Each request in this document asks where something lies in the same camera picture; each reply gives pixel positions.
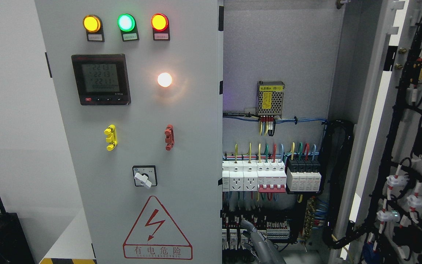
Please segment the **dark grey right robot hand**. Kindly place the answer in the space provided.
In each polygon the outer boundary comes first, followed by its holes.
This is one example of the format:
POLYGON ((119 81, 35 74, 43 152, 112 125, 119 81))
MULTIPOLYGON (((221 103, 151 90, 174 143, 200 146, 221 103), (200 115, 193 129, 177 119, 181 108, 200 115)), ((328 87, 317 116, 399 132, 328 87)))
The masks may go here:
POLYGON ((246 229, 243 235, 248 238, 248 243, 244 243, 243 246, 251 251, 260 264, 286 263, 275 245, 269 239, 266 239, 251 222, 243 219, 241 227, 246 229))

